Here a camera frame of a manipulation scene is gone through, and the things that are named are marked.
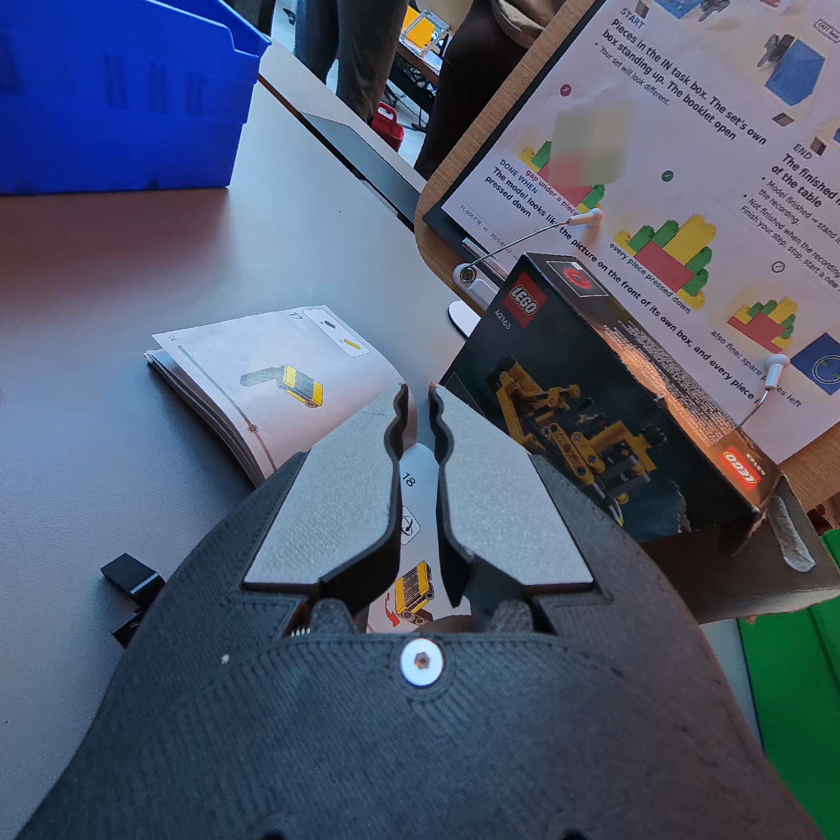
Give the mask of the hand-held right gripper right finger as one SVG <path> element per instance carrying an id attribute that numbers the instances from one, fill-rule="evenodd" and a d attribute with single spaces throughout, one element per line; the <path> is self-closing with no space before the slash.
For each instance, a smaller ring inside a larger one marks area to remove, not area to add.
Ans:
<path id="1" fill-rule="evenodd" d="M 441 385 L 435 436 L 440 578 L 452 606 L 587 592 L 593 575 L 530 453 Z"/>

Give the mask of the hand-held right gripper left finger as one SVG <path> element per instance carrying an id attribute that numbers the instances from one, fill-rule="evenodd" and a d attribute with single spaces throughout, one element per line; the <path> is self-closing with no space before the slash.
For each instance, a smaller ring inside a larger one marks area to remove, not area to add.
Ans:
<path id="1" fill-rule="evenodd" d="M 385 593 L 400 565 L 408 403 L 393 385 L 306 453 L 245 588 L 336 599 L 353 616 Z"/>

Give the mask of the black lego piece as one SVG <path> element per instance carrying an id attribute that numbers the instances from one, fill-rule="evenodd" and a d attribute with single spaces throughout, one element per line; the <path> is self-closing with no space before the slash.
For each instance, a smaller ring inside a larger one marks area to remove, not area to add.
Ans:
<path id="1" fill-rule="evenodd" d="M 135 606 L 131 618 L 112 632 L 117 642 L 126 648 L 155 598 L 165 587 L 165 579 L 127 553 L 102 566 L 101 574 Z"/>

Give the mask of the blue plastic bin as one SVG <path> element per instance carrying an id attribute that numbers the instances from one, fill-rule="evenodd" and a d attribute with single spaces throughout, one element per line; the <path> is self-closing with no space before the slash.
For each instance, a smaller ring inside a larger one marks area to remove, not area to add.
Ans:
<path id="1" fill-rule="evenodd" d="M 3 1 L 2 195 L 226 187 L 269 45 L 227 2 Z"/>

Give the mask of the black lego set box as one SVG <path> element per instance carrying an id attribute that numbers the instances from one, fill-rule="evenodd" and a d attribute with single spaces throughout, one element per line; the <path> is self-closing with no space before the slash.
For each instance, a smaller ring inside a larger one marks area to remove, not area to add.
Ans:
<path id="1" fill-rule="evenodd" d="M 816 577 L 777 465 L 581 259 L 521 257 L 440 385 L 530 453 L 590 568 L 641 549 Z"/>

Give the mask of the lego instruction booklet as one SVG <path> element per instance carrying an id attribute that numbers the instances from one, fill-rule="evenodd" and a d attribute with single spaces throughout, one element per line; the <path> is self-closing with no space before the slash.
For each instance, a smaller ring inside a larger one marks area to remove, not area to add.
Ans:
<path id="1" fill-rule="evenodd" d="M 258 487 L 289 457 L 310 449 L 393 383 L 399 371 L 324 306 L 273 311 L 159 333 L 144 353 L 221 438 Z M 440 579 L 435 501 L 438 464 L 416 441 L 409 402 L 404 433 L 400 573 L 371 604 L 370 633 L 409 633 L 470 616 Z"/>

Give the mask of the wooden document stand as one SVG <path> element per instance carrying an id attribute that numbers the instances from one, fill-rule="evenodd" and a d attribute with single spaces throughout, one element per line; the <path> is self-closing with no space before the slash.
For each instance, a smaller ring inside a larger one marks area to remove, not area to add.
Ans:
<path id="1" fill-rule="evenodd" d="M 554 16 L 540 37 L 521 58 L 511 74 L 500 85 L 457 144 L 427 180 L 415 214 L 415 237 L 419 253 L 426 265 L 444 283 L 456 291 L 453 279 L 456 264 L 466 253 L 460 235 L 454 240 L 442 236 L 426 220 L 445 194 L 471 166 L 472 161 L 490 145 L 491 138 L 513 110 L 524 104 L 538 79 L 547 72 L 566 41 L 595 14 L 601 2 L 569 1 Z M 839 489 L 839 426 L 825 431 L 816 441 L 783 462 L 782 471 L 795 495 L 806 509 L 825 504 L 838 495 Z"/>

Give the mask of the green plastic bin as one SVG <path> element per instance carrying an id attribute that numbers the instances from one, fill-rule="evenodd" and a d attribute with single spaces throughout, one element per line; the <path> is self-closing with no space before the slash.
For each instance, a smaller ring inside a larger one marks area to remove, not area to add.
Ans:
<path id="1" fill-rule="evenodd" d="M 839 838 L 839 599 L 740 620 L 769 761 L 825 838 Z"/>

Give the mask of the printed instruction sheet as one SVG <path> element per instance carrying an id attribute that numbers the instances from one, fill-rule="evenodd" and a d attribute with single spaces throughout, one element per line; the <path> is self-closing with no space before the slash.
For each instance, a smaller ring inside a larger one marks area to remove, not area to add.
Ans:
<path id="1" fill-rule="evenodd" d="M 781 463 L 838 423 L 839 3 L 600 2 L 442 212 L 566 254 Z"/>

